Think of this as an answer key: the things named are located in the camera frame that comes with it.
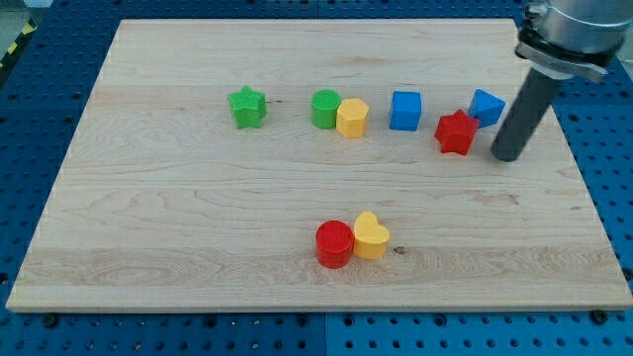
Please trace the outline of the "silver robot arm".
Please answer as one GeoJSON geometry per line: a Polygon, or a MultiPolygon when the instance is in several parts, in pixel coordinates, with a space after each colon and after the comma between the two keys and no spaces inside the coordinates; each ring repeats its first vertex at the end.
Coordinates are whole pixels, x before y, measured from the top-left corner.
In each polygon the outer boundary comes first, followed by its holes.
{"type": "Polygon", "coordinates": [[[529,1],[515,53],[552,78],[599,82],[631,25],[632,0],[529,1]]]}

